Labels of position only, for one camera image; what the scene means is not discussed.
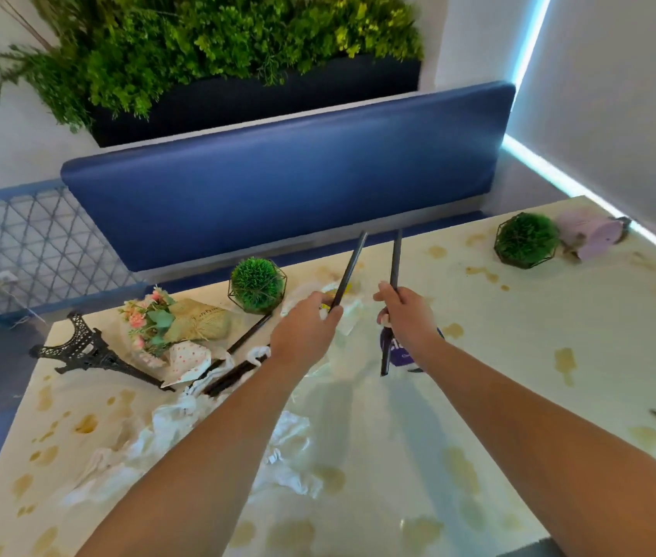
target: hand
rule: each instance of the hand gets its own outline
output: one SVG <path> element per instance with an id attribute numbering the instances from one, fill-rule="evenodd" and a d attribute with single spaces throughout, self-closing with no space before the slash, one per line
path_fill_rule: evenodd
<path id="1" fill-rule="evenodd" d="M 272 359 L 278 364 L 307 372 L 328 351 L 343 307 L 333 309 L 326 320 L 319 313 L 322 304 L 331 304 L 331 296 L 314 291 L 289 311 L 272 332 Z"/>
<path id="2" fill-rule="evenodd" d="M 413 359 L 417 359 L 426 345 L 437 338 L 434 313 L 423 297 L 407 287 L 398 287 L 396 292 L 387 281 L 381 281 L 379 291 L 374 294 L 375 301 L 384 301 L 387 305 L 377 315 L 377 324 L 389 313 L 393 333 Z"/>

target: electrical outlet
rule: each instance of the electrical outlet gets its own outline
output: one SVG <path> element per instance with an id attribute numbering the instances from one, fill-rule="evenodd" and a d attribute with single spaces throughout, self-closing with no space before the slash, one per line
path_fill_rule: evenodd
<path id="1" fill-rule="evenodd" d="M 12 284 L 18 281 L 18 278 L 13 275 L 10 271 L 5 270 L 0 272 L 0 285 Z"/>

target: light strip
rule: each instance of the light strip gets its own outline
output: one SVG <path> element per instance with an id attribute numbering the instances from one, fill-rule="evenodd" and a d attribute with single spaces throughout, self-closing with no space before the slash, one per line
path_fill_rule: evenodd
<path id="1" fill-rule="evenodd" d="M 547 15 L 547 9 L 550 7 L 550 1 L 552 0 L 539 0 L 534 15 L 531 17 L 529 30 L 521 47 L 521 52 L 519 53 L 519 61 L 514 68 L 513 83 L 516 86 L 517 93 L 519 92 L 519 88 L 521 88 L 521 83 L 524 81 L 526 69 L 529 68 L 531 55 L 535 51 L 537 38 L 542 31 L 542 24 L 545 22 L 545 16 Z"/>
<path id="2" fill-rule="evenodd" d="M 609 212 L 613 217 L 629 217 L 622 213 L 614 205 L 596 195 L 593 191 L 585 187 L 582 183 L 577 182 L 572 177 L 568 176 L 564 171 L 558 167 L 553 166 L 550 162 L 535 154 L 524 146 L 517 139 L 512 138 L 510 135 L 503 137 L 502 147 L 509 152 L 511 156 L 518 159 L 522 164 L 537 172 L 540 176 L 550 182 L 557 189 L 562 191 L 565 195 L 576 197 L 584 195 L 591 199 L 594 203 L 599 205 L 602 209 Z M 637 232 L 640 236 L 644 237 L 647 241 L 656 246 L 656 234 L 650 232 L 643 225 L 633 221 L 630 224 L 630 229 Z"/>

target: person's left hand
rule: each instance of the person's left hand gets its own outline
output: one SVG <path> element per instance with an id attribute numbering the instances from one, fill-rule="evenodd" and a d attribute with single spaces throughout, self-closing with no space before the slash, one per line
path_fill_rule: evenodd
<path id="1" fill-rule="evenodd" d="M 343 315 L 343 307 L 333 309 L 326 320 L 319 313 L 322 304 L 333 299 L 314 291 L 289 311 L 272 332 L 272 360 L 307 372 L 328 351 L 335 328 Z"/>

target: blue bench backrest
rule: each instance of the blue bench backrest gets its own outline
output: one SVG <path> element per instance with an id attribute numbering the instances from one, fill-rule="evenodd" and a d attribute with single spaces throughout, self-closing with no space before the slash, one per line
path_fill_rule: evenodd
<path id="1" fill-rule="evenodd" d="M 70 160 L 132 271 L 489 191 L 514 86 L 435 92 Z"/>

